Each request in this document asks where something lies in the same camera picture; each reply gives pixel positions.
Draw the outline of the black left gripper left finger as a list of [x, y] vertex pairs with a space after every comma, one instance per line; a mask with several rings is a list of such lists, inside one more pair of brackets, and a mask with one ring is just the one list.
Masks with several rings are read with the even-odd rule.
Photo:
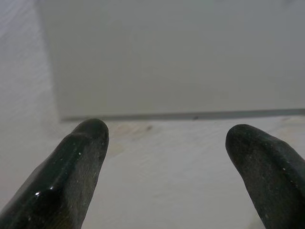
[[80, 123], [21, 185], [0, 213], [3, 229], [79, 229], [107, 153], [100, 119]]

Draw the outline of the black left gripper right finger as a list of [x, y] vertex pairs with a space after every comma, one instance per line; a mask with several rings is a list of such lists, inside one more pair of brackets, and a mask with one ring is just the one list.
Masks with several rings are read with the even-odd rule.
[[246, 124], [226, 135], [228, 156], [267, 229], [305, 227], [305, 161], [285, 141]]

